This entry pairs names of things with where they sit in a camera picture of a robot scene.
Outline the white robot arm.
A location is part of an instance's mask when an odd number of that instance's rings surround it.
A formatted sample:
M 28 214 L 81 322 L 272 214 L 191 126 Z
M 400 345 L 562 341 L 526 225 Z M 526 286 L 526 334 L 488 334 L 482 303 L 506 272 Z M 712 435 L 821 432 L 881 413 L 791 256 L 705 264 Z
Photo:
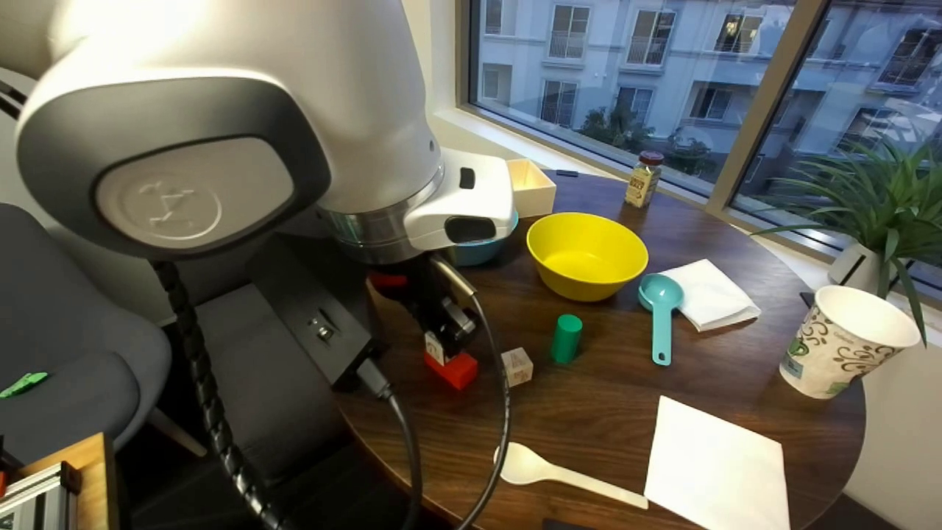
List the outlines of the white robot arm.
M 148 259 L 313 208 L 372 267 L 513 229 L 509 167 L 426 122 L 404 0 L 0 0 L 23 189 Z

